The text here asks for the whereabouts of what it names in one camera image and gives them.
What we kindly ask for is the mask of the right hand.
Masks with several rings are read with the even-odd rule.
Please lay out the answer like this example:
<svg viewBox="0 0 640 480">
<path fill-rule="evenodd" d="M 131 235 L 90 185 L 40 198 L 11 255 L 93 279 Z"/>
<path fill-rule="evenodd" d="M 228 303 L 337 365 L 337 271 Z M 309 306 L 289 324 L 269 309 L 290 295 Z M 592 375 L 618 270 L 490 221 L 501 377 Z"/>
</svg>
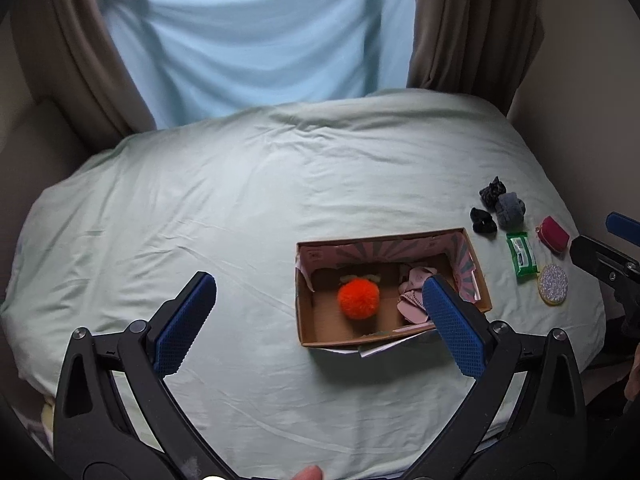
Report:
<svg viewBox="0 0 640 480">
<path fill-rule="evenodd" d="M 625 398 L 629 402 L 634 402 L 640 392 L 640 344 L 634 352 L 634 362 L 632 363 L 629 377 L 624 389 Z"/>
</svg>

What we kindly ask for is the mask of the left hand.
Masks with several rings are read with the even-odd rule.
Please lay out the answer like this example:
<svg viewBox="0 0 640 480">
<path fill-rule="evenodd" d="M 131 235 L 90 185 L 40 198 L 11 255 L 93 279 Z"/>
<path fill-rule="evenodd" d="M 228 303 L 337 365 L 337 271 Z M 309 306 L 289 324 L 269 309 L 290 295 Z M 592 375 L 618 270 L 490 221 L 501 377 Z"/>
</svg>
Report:
<svg viewBox="0 0 640 480">
<path fill-rule="evenodd" d="M 318 465 L 310 465 L 299 471 L 292 480 L 322 480 L 323 471 Z"/>
</svg>

